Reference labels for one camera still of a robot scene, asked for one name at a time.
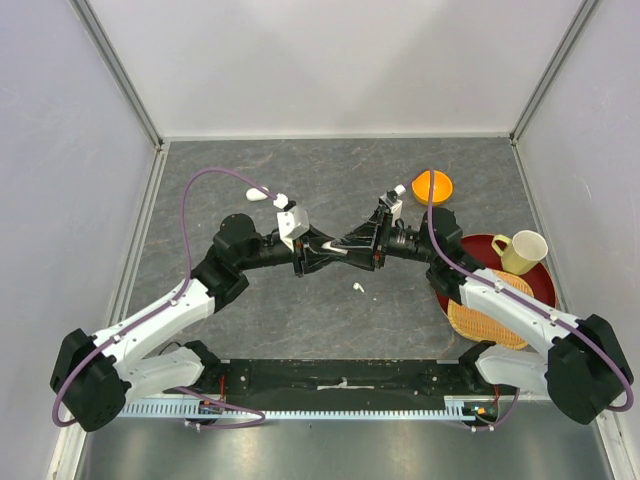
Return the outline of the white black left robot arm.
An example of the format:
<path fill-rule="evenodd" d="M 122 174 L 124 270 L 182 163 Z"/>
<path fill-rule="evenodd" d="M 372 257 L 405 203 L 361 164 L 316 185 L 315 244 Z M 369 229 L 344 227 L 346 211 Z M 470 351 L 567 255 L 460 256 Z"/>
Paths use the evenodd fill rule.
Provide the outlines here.
<path fill-rule="evenodd" d="M 125 406 L 165 390 L 208 393 L 219 382 L 218 359 L 199 342 L 152 356 L 161 343 L 219 312 L 248 287 L 246 271 L 291 263 L 312 273 L 352 254 L 343 240 L 313 228 L 298 208 L 280 212 L 277 228 L 259 234 L 245 214 L 225 218 L 205 258 L 184 280 L 134 315 L 92 335 L 81 329 L 62 341 L 50 386 L 52 419 L 86 432 L 111 422 Z"/>

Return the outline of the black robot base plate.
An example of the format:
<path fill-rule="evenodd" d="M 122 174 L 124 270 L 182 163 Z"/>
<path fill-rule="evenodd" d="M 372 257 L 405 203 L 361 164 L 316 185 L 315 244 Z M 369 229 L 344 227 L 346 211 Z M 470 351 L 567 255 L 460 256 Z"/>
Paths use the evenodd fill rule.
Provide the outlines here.
<path fill-rule="evenodd" d="M 446 396 L 494 397 L 497 388 L 456 361 L 233 359 L 190 389 L 241 407 L 434 407 Z"/>

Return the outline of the white earbud charging case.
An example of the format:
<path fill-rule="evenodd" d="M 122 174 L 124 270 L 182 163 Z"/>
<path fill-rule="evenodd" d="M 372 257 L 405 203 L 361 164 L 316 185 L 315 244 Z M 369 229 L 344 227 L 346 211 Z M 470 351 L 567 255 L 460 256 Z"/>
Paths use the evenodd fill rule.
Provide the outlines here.
<path fill-rule="evenodd" d="M 322 248 L 324 250 L 328 250 L 328 251 L 331 251 L 331 252 L 339 253 L 339 254 L 342 254 L 342 255 L 346 255 L 348 253 L 348 251 L 346 249 L 338 247 L 338 246 L 335 246 L 332 241 L 325 242 L 322 245 Z"/>

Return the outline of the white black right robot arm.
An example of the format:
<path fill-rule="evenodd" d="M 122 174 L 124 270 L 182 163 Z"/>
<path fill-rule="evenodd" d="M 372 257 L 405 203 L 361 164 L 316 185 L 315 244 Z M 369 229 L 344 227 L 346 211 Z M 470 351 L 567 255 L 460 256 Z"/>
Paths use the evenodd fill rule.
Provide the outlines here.
<path fill-rule="evenodd" d="M 453 212 L 429 208 L 419 230 L 378 207 L 365 224 L 332 241 L 344 261 L 373 270 L 388 257 L 424 262 L 432 288 L 522 338 L 526 351 L 483 341 L 462 357 L 458 381 L 477 394 L 490 385 L 546 394 L 571 420 L 587 425 L 605 410 L 634 404 L 633 374 L 610 323 L 579 318 L 521 292 L 462 245 Z"/>

